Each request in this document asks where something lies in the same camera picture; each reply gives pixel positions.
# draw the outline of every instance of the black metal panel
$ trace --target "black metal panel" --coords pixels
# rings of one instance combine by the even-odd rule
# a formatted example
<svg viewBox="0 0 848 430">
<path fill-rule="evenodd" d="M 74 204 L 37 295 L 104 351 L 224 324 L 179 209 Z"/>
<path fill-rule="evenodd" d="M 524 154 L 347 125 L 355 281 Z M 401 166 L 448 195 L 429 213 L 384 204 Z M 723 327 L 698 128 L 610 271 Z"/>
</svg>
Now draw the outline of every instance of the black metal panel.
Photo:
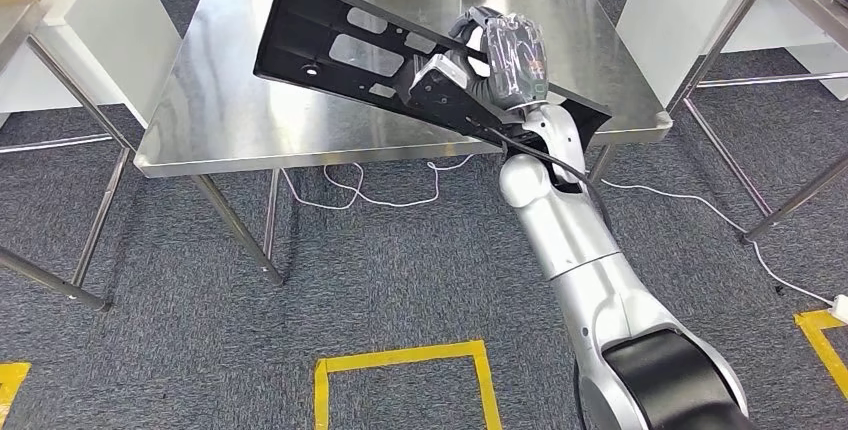
<svg viewBox="0 0 848 430">
<path fill-rule="evenodd" d="M 353 8 L 385 20 L 387 28 L 375 34 L 351 24 L 348 14 Z M 410 32 L 435 42 L 433 50 L 423 53 L 407 46 L 405 42 Z M 335 60 L 330 57 L 330 50 L 341 34 L 393 52 L 402 57 L 404 63 L 395 74 L 385 76 Z M 363 0 L 274 0 L 259 44 L 254 74 L 365 102 L 498 145 L 500 141 L 486 132 L 486 127 L 507 134 L 520 134 L 520 121 L 514 115 L 478 100 L 465 89 L 440 77 L 438 72 L 430 72 L 425 77 L 431 79 L 430 92 L 422 94 L 419 90 L 418 94 L 409 95 L 411 75 L 420 68 L 421 62 L 448 50 L 482 62 L 488 61 L 486 55 L 477 50 Z M 393 88 L 395 94 L 386 97 L 371 93 L 374 84 Z M 582 128 L 581 137 L 588 130 L 588 135 L 583 138 L 588 143 L 600 123 L 609 118 L 609 112 L 604 106 L 554 84 L 550 88 L 554 93 L 569 98 L 567 109 L 571 110 L 571 105 L 579 107 L 583 113 L 592 114 L 588 118 L 580 118 L 584 123 L 591 122 L 590 125 L 578 125 Z"/>
</svg>

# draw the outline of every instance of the white cabinet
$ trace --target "white cabinet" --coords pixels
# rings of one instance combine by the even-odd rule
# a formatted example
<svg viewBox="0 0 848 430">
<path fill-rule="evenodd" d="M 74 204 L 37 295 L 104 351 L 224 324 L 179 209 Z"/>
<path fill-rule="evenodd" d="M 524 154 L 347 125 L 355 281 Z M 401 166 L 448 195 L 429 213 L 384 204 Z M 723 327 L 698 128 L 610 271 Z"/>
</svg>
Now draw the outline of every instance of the white cabinet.
<svg viewBox="0 0 848 430">
<path fill-rule="evenodd" d="M 180 46 L 162 3 L 42 0 L 41 6 L 45 17 L 35 34 L 42 44 L 97 103 L 123 103 L 147 127 Z M 76 106 L 26 47 L 0 74 L 0 114 Z"/>
<path fill-rule="evenodd" d="M 618 33 L 663 105 L 671 101 L 739 2 L 627 0 Z M 810 72 L 848 70 L 848 54 L 786 0 L 757 0 L 724 52 L 780 47 Z M 848 98 L 848 83 L 823 84 L 840 99 Z"/>
</svg>

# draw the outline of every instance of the yellow floor marking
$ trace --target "yellow floor marking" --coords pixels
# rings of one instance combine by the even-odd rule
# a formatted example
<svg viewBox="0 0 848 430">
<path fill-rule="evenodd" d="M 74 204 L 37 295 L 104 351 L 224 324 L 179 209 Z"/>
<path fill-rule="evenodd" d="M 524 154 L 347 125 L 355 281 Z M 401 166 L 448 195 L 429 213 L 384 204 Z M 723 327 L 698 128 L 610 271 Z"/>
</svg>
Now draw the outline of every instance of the yellow floor marking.
<svg viewBox="0 0 848 430">
<path fill-rule="evenodd" d="M 26 362 L 0 363 L 0 427 L 3 427 L 6 415 L 12 409 L 12 400 L 26 378 L 29 367 L 30 364 Z"/>
<path fill-rule="evenodd" d="M 495 388 L 492 385 L 492 371 L 489 369 L 486 347 L 482 340 L 319 359 L 315 365 L 315 430 L 329 428 L 330 373 L 457 357 L 474 359 L 474 370 L 477 372 L 477 381 L 480 384 L 486 428 L 502 430 L 498 403 L 495 400 Z"/>
<path fill-rule="evenodd" d="M 845 325 L 844 322 L 834 318 L 827 310 L 816 310 L 795 315 L 795 323 L 801 327 L 801 331 L 807 336 L 813 350 L 824 363 L 833 381 L 842 390 L 842 395 L 848 400 L 848 369 L 839 358 L 839 354 L 824 336 L 822 330 L 837 328 Z"/>
</svg>

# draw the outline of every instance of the metal table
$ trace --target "metal table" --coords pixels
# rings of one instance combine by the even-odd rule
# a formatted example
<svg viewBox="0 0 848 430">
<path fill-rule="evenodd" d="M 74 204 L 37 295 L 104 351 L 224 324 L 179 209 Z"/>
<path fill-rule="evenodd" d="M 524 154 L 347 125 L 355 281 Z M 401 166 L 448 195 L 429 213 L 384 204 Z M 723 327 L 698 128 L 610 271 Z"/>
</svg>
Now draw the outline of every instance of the metal table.
<svg viewBox="0 0 848 430">
<path fill-rule="evenodd" d="M 697 88 L 715 88 L 715 87 L 732 87 L 740 85 L 763 85 L 783 82 L 798 82 L 805 80 L 830 80 L 837 78 L 848 78 L 848 71 L 831 72 L 819 74 L 802 74 L 802 75 L 781 75 L 776 77 L 753 77 L 753 78 L 737 78 L 732 80 L 714 80 L 704 81 L 707 72 L 712 68 L 722 48 L 730 40 L 733 32 L 742 23 L 742 20 L 747 15 L 748 11 L 753 6 L 756 0 L 741 0 L 734 10 L 730 19 L 725 24 L 724 28 L 719 33 L 715 43 L 707 52 L 706 57 L 692 74 L 692 77 L 686 83 L 683 92 L 678 97 L 677 101 L 671 106 L 670 113 L 675 112 L 679 108 L 686 108 L 689 113 L 695 118 L 695 121 L 710 139 L 710 142 L 721 155 L 724 162 L 733 172 L 734 176 L 745 187 L 745 190 L 753 199 L 757 208 L 763 213 L 764 219 L 752 230 L 748 231 L 744 238 L 748 241 L 754 239 L 768 230 L 774 224 L 782 220 L 784 217 L 795 211 L 804 202 L 812 198 L 816 193 L 822 190 L 825 185 L 843 175 L 848 171 L 848 154 L 843 155 L 839 160 L 825 169 L 818 176 L 813 178 L 807 185 L 801 188 L 798 193 L 784 202 L 777 210 L 772 210 L 763 196 L 759 193 L 756 186 L 751 182 L 751 179 L 745 174 L 742 168 L 734 159 L 730 151 L 724 146 L 724 143 L 712 129 L 710 124 L 698 111 L 698 108 L 692 102 L 692 93 Z M 798 10 L 801 11 L 814 24 L 828 34 L 842 48 L 848 50 L 848 10 L 834 3 L 833 0 L 788 0 Z"/>
<path fill-rule="evenodd" d="M 366 0 L 446 34 L 469 6 L 541 23 L 553 82 L 609 106 L 592 143 L 660 140 L 671 127 L 597 0 Z M 254 77 L 271 0 L 200 0 L 136 166 L 148 177 L 190 175 L 275 283 L 271 263 L 280 167 L 498 152 L 476 139 L 351 100 Z M 206 175 L 276 169 L 260 248 Z"/>
<path fill-rule="evenodd" d="M 129 160 L 130 153 L 135 150 L 133 145 L 106 118 L 100 108 L 93 103 L 93 100 L 87 96 L 85 90 L 80 87 L 75 78 L 57 63 L 49 50 L 34 36 L 33 32 L 41 22 L 43 16 L 44 13 L 41 7 L 32 0 L 0 0 L 0 73 L 6 69 L 9 61 L 21 46 L 27 45 L 50 72 L 59 79 L 62 85 L 68 89 L 71 95 L 79 101 L 83 108 L 103 127 L 106 133 L 0 147 L 0 155 L 96 143 L 105 140 L 115 140 L 121 146 L 121 151 L 118 154 L 118 159 L 112 170 L 112 176 L 109 178 L 109 183 L 103 194 L 100 207 L 97 209 L 94 223 L 86 238 L 82 254 L 70 282 L 57 277 L 55 274 L 44 270 L 3 246 L 0 246 L 0 265 L 31 278 L 71 299 L 79 300 L 89 307 L 106 310 L 109 307 L 109 302 L 83 290 L 82 285 L 91 264 L 91 257 L 97 247 L 103 224 L 106 221 L 106 215 L 112 205 L 112 198 L 117 190 L 124 166 Z"/>
</svg>

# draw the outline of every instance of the table leg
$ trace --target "table leg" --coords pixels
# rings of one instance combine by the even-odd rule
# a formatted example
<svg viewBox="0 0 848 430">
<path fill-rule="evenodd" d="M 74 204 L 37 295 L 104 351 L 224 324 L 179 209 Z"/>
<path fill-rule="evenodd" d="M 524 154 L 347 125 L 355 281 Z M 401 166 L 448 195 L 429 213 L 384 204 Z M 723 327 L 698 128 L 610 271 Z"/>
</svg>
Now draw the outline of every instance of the table leg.
<svg viewBox="0 0 848 430">
<path fill-rule="evenodd" d="M 763 215 L 770 215 L 772 213 L 771 207 L 769 207 L 766 199 L 760 194 L 760 191 L 757 190 L 757 187 L 754 186 L 754 182 L 748 178 L 748 175 L 742 170 L 742 167 L 736 162 L 736 159 L 733 158 L 733 154 L 730 153 L 730 150 L 724 146 L 724 142 L 718 138 L 718 135 L 713 130 L 713 127 L 707 122 L 707 119 L 701 115 L 701 112 L 698 111 L 698 107 L 692 103 L 688 98 L 683 99 L 683 104 L 686 106 L 686 109 L 689 110 L 689 113 L 692 115 L 692 118 L 695 119 L 695 122 L 698 123 L 698 126 L 701 127 L 701 130 L 704 131 L 704 134 L 707 138 L 710 139 L 710 143 L 713 144 L 713 147 L 716 149 L 718 154 L 721 156 L 724 163 L 730 168 L 730 171 L 733 172 L 733 175 L 739 180 L 739 183 L 745 187 L 745 191 L 748 192 L 748 195 L 751 196 L 751 199 L 754 200 L 754 204 L 757 208 L 762 212 Z"/>
<path fill-rule="evenodd" d="M 836 178 L 848 172 L 848 154 L 831 165 L 827 170 L 820 173 L 810 183 L 804 186 L 798 193 L 793 195 L 789 200 L 777 209 L 776 212 L 766 217 L 759 225 L 748 231 L 744 235 L 745 240 L 753 242 L 758 236 L 762 235 L 766 230 L 774 224 L 782 220 L 784 217 L 794 212 L 795 209 L 803 205 L 807 200 L 813 198 L 819 193 L 825 185 L 832 182 Z"/>
<path fill-rule="evenodd" d="M 118 159 L 115 161 L 115 167 L 112 169 L 112 176 L 109 177 L 109 183 L 106 185 L 106 191 L 103 192 L 103 199 L 100 200 L 100 207 L 94 215 L 94 223 L 91 230 L 88 232 L 88 238 L 85 239 L 85 245 L 82 247 L 82 255 L 80 255 L 77 268 L 74 270 L 74 276 L 71 278 L 71 283 L 78 287 L 82 286 L 85 280 L 85 274 L 88 272 L 88 267 L 91 264 L 91 256 L 94 255 L 94 249 L 97 248 L 97 242 L 100 240 L 100 232 L 103 231 L 103 224 L 106 223 L 106 215 L 109 214 L 109 208 L 112 206 L 112 199 L 115 197 L 115 192 L 118 190 L 118 182 L 121 181 L 121 174 L 124 173 L 124 167 L 130 156 L 129 148 L 122 148 L 118 154 Z"/>
<path fill-rule="evenodd" d="M 595 166 L 592 167 L 592 171 L 589 172 L 589 181 L 592 183 L 601 181 L 601 178 L 609 168 L 610 164 L 613 160 L 615 160 L 615 154 L 618 152 L 618 147 L 613 144 L 606 145 L 603 149 L 601 149 L 601 154 L 598 155 L 598 160 L 595 162 Z"/>
<path fill-rule="evenodd" d="M 221 215 L 221 218 L 224 219 L 224 222 L 233 231 L 236 239 L 244 246 L 247 253 L 259 262 L 262 272 L 268 276 L 271 283 L 274 285 L 282 285 L 283 279 L 280 277 L 280 274 L 277 273 L 277 269 L 274 268 L 274 264 L 271 263 L 271 260 L 265 252 L 262 251 L 262 248 L 256 243 L 256 240 L 253 238 L 253 235 L 250 234 L 250 230 L 247 229 L 244 222 L 241 221 L 238 215 L 236 215 L 236 212 L 230 207 L 227 199 L 224 198 L 224 195 L 220 190 L 218 190 L 218 187 L 215 186 L 215 182 L 212 181 L 212 178 L 209 175 L 192 175 L 191 180 L 195 183 L 195 185 L 197 185 L 197 188 L 200 189 L 203 196 L 209 200 L 209 203 L 215 207 L 215 210 L 217 210 L 218 214 Z"/>
<path fill-rule="evenodd" d="M 707 76 L 707 72 L 712 68 L 718 56 L 721 54 L 721 50 L 730 41 L 730 37 L 733 35 L 733 32 L 739 27 L 739 24 L 742 23 L 742 20 L 745 18 L 745 15 L 748 14 L 748 10 L 754 5 L 754 2 L 757 0 L 742 0 L 739 3 L 739 6 L 736 7 L 736 11 L 731 15 L 730 20 L 721 30 L 718 37 L 716 38 L 713 46 L 710 47 L 709 52 L 701 61 L 701 64 L 698 65 L 698 68 L 695 70 L 695 73 L 692 74 L 692 77 L 689 78 L 689 81 L 686 82 L 686 86 L 683 87 L 683 92 L 677 97 L 677 100 L 669 107 L 668 114 L 673 115 L 674 112 L 679 109 L 683 103 L 684 99 L 688 99 L 692 96 L 692 92 L 695 91 L 698 84 L 701 83 L 701 80 Z"/>
<path fill-rule="evenodd" d="M 77 99 L 78 102 L 85 108 L 89 114 L 91 114 L 92 118 L 97 121 L 97 123 L 106 130 L 112 138 L 115 139 L 122 147 L 129 148 L 135 153 L 135 147 L 130 143 L 129 140 L 118 130 L 115 125 L 106 118 L 106 115 L 103 114 L 103 111 L 100 110 L 100 107 L 94 103 L 94 100 L 91 99 L 88 95 L 86 95 L 85 91 L 82 87 L 76 82 L 76 80 L 71 77 L 67 72 L 65 72 L 59 64 L 56 63 L 56 59 L 54 59 L 50 52 L 47 51 L 42 45 L 41 42 L 38 41 L 35 37 L 30 35 L 26 40 L 27 46 L 35 53 L 35 56 L 41 60 L 41 63 L 50 70 L 62 85 L 71 92 L 71 95 Z"/>
<path fill-rule="evenodd" d="M 282 171 L 275 168 L 271 171 L 271 188 L 268 190 L 268 208 L 265 211 L 265 242 L 262 250 L 269 260 L 274 249 L 274 226 L 277 220 L 277 194 L 280 187 L 280 174 Z"/>
<path fill-rule="evenodd" d="M 126 137 L 124 137 L 124 135 L 117 127 L 115 127 L 106 115 L 103 114 L 100 107 L 98 107 L 97 104 L 94 103 L 94 100 L 85 93 L 79 83 L 57 63 L 56 59 L 44 46 L 41 45 L 41 42 L 39 42 L 37 38 L 32 35 L 27 36 L 26 44 L 33 51 L 35 56 L 38 57 L 41 63 L 50 70 L 50 73 L 52 73 L 68 90 L 68 92 L 76 98 L 80 105 L 88 111 L 91 117 L 94 118 L 94 120 L 97 121 L 104 130 L 106 130 L 108 135 L 93 135 L 88 137 L 40 142 L 38 144 L 6 147 L 3 149 L 4 151 L 2 153 L 58 148 L 99 142 L 108 139 L 114 139 L 121 145 L 122 148 L 118 161 L 115 163 L 115 167 L 112 171 L 112 176 L 109 179 L 109 185 L 107 186 L 103 199 L 101 200 L 100 207 L 97 209 L 94 223 L 89 231 L 88 237 L 86 238 L 82 255 L 80 256 L 79 263 L 77 264 L 70 283 L 2 247 L 0 247 L 0 263 L 63 295 L 67 295 L 72 299 L 80 300 L 89 307 L 96 310 L 108 310 L 109 304 L 106 300 L 95 297 L 94 295 L 82 290 L 81 286 L 91 263 L 91 256 L 94 254 L 94 250 L 97 247 L 97 241 L 99 240 L 100 233 L 103 230 L 103 224 L 106 221 L 106 215 L 112 204 L 112 198 L 117 190 L 121 173 L 129 159 L 130 152 L 135 152 L 135 147 L 129 142 L 129 140 L 127 140 Z"/>
<path fill-rule="evenodd" d="M 4 247 L 0 247 L 0 265 L 9 267 L 21 275 L 31 278 L 62 295 L 67 295 L 71 299 L 79 300 L 84 305 L 95 310 L 105 311 L 109 309 L 109 303 L 106 300 L 95 297 L 85 290 L 62 280 Z"/>
</svg>

